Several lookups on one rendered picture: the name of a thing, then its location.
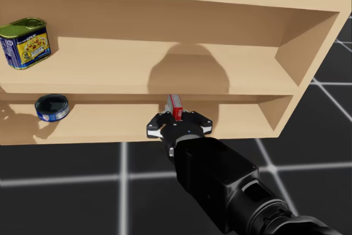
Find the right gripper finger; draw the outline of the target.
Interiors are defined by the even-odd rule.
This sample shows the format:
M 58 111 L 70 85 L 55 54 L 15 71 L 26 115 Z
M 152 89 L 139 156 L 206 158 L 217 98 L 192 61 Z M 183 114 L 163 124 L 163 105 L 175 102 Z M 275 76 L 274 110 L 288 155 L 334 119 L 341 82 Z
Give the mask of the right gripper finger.
M 197 125 L 202 129 L 203 135 L 212 133 L 213 122 L 196 111 L 183 111 L 182 121 Z
M 172 114 L 170 112 L 156 114 L 146 126 L 147 137 L 149 139 L 162 139 L 161 129 L 170 122 L 172 122 Z

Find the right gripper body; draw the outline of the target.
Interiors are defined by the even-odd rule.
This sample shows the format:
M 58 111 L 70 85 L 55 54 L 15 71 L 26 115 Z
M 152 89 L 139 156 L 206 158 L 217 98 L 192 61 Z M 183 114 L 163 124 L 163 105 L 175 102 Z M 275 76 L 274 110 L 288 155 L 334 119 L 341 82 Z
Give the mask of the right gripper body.
M 162 142 L 171 163 L 174 163 L 174 153 L 177 143 L 183 140 L 204 137 L 201 126 L 185 121 L 167 123 L 161 129 Z

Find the pale wooden shelf unit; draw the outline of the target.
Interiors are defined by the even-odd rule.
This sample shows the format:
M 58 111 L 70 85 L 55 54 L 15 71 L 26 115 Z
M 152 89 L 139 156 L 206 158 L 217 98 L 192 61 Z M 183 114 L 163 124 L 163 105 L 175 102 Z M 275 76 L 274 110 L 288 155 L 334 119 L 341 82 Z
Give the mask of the pale wooden shelf unit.
M 0 48 L 0 145 L 145 141 L 168 94 L 220 139 L 280 135 L 352 0 L 0 0 L 0 25 L 37 17 L 52 54 L 24 70 Z M 39 119 L 61 94 L 68 115 Z

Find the red carton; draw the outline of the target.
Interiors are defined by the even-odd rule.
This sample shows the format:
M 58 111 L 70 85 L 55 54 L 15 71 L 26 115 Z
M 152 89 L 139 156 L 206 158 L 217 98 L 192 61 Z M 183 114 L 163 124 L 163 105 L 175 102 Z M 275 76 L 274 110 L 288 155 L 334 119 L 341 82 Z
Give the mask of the red carton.
M 169 111 L 176 121 L 182 119 L 183 105 L 178 94 L 168 94 L 166 111 Z

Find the blue flat can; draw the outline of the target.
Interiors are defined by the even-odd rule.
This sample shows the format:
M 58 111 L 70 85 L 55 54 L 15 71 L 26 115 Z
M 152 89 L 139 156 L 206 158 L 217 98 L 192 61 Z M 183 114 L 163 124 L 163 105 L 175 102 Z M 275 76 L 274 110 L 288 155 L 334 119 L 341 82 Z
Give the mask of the blue flat can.
M 36 101 L 35 110 L 40 120 L 56 122 L 65 118 L 70 109 L 68 99 L 64 95 L 48 94 Z

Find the green and blue rectangular can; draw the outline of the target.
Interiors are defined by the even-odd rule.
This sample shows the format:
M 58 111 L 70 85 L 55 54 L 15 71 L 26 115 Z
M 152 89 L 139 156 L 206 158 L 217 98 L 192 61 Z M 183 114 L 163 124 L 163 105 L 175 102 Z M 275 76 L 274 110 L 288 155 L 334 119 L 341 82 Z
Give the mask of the green and blue rectangular can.
M 51 55 L 46 25 L 29 17 L 0 26 L 0 45 L 9 66 L 26 69 Z

